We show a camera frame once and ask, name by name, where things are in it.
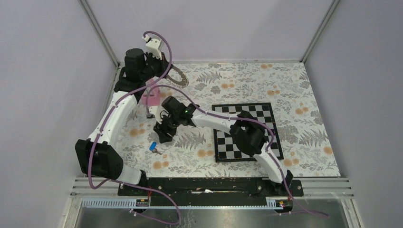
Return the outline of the blue headed key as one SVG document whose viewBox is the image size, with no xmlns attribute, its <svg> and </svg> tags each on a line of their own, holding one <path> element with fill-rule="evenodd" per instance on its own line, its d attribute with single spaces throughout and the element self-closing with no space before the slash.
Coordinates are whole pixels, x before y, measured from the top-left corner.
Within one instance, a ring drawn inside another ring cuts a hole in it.
<svg viewBox="0 0 403 228">
<path fill-rule="evenodd" d="M 150 147 L 149 147 L 149 150 L 150 150 L 152 153 L 156 153 L 156 154 L 161 155 L 162 153 L 158 151 L 158 149 L 156 148 L 156 146 L 157 146 L 157 142 L 152 142 L 152 144 L 151 144 Z"/>
</svg>

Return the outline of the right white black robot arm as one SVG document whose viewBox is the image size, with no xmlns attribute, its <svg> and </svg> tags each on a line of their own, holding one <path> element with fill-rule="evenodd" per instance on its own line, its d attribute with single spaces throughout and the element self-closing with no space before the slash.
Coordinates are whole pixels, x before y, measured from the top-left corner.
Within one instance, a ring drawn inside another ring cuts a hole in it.
<svg viewBox="0 0 403 228">
<path fill-rule="evenodd" d="M 274 133 L 269 127 L 242 110 L 239 114 L 204 111 L 191 102 L 185 105 L 169 96 L 156 108 L 154 131 L 160 143 L 173 140 L 181 125 L 208 127 L 228 134 L 233 144 L 242 152 L 252 156 L 268 174 L 273 191 L 280 196 L 291 190 L 293 174 L 286 169 L 272 152 Z"/>
</svg>

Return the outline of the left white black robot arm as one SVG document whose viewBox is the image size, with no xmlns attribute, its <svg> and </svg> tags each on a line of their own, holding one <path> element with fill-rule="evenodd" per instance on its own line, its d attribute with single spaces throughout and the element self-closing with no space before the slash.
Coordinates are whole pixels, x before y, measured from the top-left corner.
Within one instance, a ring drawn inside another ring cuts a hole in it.
<svg viewBox="0 0 403 228">
<path fill-rule="evenodd" d="M 152 52 L 139 48 L 126 51 L 125 65 L 105 114 L 88 138 L 79 139 L 75 144 L 79 166 L 84 174 L 128 183 L 135 195 L 147 191 L 147 183 L 141 178 L 143 171 L 124 164 L 115 147 L 129 114 L 151 85 L 149 80 L 156 81 L 171 68 L 172 64 L 164 53 L 155 57 Z"/>
</svg>

